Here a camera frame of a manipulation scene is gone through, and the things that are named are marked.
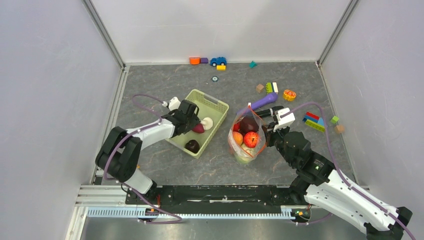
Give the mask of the purple toy sweet potato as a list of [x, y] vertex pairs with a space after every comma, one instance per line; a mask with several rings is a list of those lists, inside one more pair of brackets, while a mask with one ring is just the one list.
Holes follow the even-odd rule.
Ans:
[[198, 123], [195, 125], [195, 127], [192, 129], [193, 132], [197, 134], [203, 134], [205, 132], [204, 126], [201, 123]]

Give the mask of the red toy apple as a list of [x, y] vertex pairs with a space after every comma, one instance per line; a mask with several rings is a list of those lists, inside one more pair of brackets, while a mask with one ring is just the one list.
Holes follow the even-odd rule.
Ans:
[[259, 134], [254, 131], [247, 132], [243, 137], [243, 143], [248, 148], [255, 148], [260, 140]]

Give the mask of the white toy mushroom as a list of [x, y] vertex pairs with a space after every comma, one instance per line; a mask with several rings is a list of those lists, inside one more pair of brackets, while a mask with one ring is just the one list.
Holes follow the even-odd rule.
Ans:
[[200, 123], [203, 125], [205, 131], [210, 130], [214, 126], [214, 121], [210, 117], [203, 118]]

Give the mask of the clear orange zip top bag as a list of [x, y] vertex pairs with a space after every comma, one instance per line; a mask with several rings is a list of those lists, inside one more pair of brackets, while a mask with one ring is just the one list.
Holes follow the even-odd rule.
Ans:
[[227, 135], [229, 149], [236, 162], [249, 165], [264, 150], [264, 124], [250, 102], [237, 113]]

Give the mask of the light green plastic basket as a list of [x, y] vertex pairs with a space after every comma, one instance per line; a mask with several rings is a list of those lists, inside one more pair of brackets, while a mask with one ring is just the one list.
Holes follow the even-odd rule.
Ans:
[[[193, 89], [185, 99], [196, 104], [199, 108], [197, 116], [200, 119], [200, 124], [195, 128], [195, 131], [189, 131], [166, 141], [193, 158], [199, 159], [224, 122], [230, 107], [227, 103], [198, 89]], [[199, 145], [199, 150], [196, 153], [185, 148], [185, 145], [191, 140], [196, 141]]]

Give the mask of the dark brown toy fruit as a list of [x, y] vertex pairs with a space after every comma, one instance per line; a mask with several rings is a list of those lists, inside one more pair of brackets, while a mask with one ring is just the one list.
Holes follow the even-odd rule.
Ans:
[[259, 125], [252, 116], [245, 116], [239, 122], [239, 132], [242, 134], [247, 134], [249, 132], [257, 132], [259, 130]]

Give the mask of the dark purple toy mangosteen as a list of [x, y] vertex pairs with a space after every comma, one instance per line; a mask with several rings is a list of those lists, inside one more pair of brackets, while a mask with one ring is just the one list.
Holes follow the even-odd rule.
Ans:
[[195, 139], [191, 139], [185, 144], [184, 148], [194, 154], [197, 154], [201, 147]]

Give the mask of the green toy cabbage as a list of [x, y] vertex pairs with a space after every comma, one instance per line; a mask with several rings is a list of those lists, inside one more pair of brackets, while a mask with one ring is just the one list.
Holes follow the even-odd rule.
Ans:
[[247, 165], [253, 160], [256, 159], [257, 151], [255, 148], [247, 147], [244, 143], [242, 143], [238, 149], [235, 151], [236, 160], [240, 164]]

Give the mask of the orange toy peach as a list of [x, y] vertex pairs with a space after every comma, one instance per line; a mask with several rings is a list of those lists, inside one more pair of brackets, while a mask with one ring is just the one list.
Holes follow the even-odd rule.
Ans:
[[237, 145], [241, 146], [243, 144], [244, 136], [240, 132], [233, 131], [232, 136]]

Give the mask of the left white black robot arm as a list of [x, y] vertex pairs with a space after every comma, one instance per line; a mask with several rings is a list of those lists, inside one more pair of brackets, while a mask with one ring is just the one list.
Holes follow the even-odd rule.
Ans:
[[198, 113], [195, 103], [182, 100], [177, 109], [155, 122], [138, 128], [112, 128], [95, 158], [96, 166], [103, 170], [104, 177], [110, 175], [138, 192], [145, 204], [153, 203], [157, 198], [156, 183], [137, 169], [141, 150], [188, 133], [201, 123]]

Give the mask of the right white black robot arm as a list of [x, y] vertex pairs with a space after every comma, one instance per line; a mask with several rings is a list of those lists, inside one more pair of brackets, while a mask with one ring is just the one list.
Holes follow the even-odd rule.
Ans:
[[275, 124], [262, 126], [266, 145], [275, 147], [287, 164], [296, 171], [289, 187], [289, 199], [327, 210], [345, 220], [368, 240], [400, 240], [412, 218], [407, 207], [394, 207], [371, 195], [349, 179], [335, 164], [311, 149], [302, 132]]

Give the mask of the black microphone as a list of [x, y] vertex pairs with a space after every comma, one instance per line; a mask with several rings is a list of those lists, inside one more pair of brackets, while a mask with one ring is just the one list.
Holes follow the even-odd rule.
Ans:
[[269, 109], [256, 111], [255, 114], [260, 118], [272, 117], [276, 114], [277, 111], [283, 109], [282, 105], [273, 106]]

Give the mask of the purple flashlight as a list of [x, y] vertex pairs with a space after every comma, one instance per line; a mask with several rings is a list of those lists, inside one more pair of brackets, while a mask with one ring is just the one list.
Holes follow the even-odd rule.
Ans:
[[250, 106], [252, 110], [256, 110], [265, 105], [274, 103], [277, 99], [278, 99], [278, 94], [276, 92], [271, 92], [271, 93], [268, 93], [265, 97], [261, 98], [260, 100], [257, 100], [255, 102], [249, 102], [248, 106]]

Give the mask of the multicolour brick stack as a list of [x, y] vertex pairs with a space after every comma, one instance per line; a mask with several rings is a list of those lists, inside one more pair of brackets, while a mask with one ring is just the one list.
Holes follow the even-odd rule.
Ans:
[[308, 112], [307, 111], [305, 113], [302, 121], [307, 126], [310, 126], [310, 127], [314, 128], [314, 129], [320, 131], [320, 132], [323, 132], [324, 133], [326, 131], [324, 120], [321, 117], [319, 117], [319, 116], [317, 116], [317, 115], [315, 115], [315, 114], [313, 114], [311, 112]]

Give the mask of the orange yellow round toy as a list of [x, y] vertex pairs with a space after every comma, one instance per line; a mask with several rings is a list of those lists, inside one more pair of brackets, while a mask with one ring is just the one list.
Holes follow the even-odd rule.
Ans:
[[288, 102], [292, 102], [296, 99], [297, 94], [292, 90], [285, 89], [283, 91], [282, 97], [283, 97], [284, 100], [286, 100]]

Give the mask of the green white toy bricks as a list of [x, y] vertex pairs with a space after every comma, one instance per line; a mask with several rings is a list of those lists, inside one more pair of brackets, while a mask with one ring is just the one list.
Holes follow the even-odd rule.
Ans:
[[265, 91], [267, 94], [275, 93], [278, 94], [278, 84], [276, 82], [267, 82], [265, 85]]

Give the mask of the brown wooden cube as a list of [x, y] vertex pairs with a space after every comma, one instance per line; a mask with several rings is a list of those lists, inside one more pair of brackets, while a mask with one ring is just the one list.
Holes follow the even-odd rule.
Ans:
[[258, 84], [255, 88], [257, 93], [262, 93], [264, 91], [264, 89], [265, 89], [265, 86], [262, 85], [262, 84]]

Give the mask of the orange half round block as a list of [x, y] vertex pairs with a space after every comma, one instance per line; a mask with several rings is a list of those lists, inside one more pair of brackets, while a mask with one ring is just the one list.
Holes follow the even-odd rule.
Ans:
[[189, 57], [189, 63], [191, 65], [199, 65], [201, 63], [201, 58], [199, 56], [191, 56]]

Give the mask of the purple small block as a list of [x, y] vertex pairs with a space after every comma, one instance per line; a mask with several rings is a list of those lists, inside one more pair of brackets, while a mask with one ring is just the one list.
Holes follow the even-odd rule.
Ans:
[[208, 63], [209, 63], [209, 59], [207, 57], [200, 58], [200, 64], [208, 64]]

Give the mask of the yellow toy brick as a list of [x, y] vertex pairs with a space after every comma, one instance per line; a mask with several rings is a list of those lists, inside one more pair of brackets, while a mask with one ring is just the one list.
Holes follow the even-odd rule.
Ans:
[[218, 71], [225, 71], [225, 70], [226, 70], [226, 66], [225, 66], [225, 65], [217, 65], [217, 66], [216, 66], [216, 69], [217, 69]]

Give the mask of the small green cube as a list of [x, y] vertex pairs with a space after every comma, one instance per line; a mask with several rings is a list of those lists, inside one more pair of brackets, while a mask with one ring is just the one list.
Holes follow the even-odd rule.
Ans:
[[339, 117], [338, 117], [338, 116], [336, 116], [336, 115], [334, 115], [334, 116], [331, 118], [331, 120], [330, 120], [330, 122], [331, 122], [332, 124], [337, 124], [337, 123], [338, 123], [338, 121], [339, 121]]

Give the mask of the blue toy car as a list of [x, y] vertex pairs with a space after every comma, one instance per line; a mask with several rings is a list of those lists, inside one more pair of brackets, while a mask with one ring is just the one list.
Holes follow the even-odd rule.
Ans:
[[213, 66], [213, 67], [216, 67], [216, 66], [226, 66], [227, 65], [227, 59], [225, 57], [223, 57], [223, 56], [214, 57], [214, 58], [211, 58], [210, 59], [209, 64], [211, 66]]

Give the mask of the tan wooden cube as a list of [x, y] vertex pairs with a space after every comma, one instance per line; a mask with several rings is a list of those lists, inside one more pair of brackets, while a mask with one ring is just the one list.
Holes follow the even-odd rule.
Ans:
[[343, 125], [341, 125], [341, 124], [338, 124], [338, 125], [336, 125], [336, 126], [334, 127], [334, 131], [335, 131], [337, 134], [342, 134], [342, 133], [344, 133], [344, 132], [345, 132], [345, 127], [344, 127]]

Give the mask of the teal triangular block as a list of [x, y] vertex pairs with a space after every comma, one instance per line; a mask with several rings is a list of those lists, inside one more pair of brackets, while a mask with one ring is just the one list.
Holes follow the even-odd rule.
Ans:
[[251, 61], [251, 63], [249, 64], [249, 67], [252, 69], [254, 67], [256, 67], [258, 64], [255, 61]]

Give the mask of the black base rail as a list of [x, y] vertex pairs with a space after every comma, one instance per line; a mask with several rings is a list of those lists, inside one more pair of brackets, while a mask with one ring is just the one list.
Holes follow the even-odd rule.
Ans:
[[175, 215], [278, 214], [282, 206], [312, 206], [286, 184], [154, 185], [142, 197], [125, 193], [126, 205], [151, 203]]

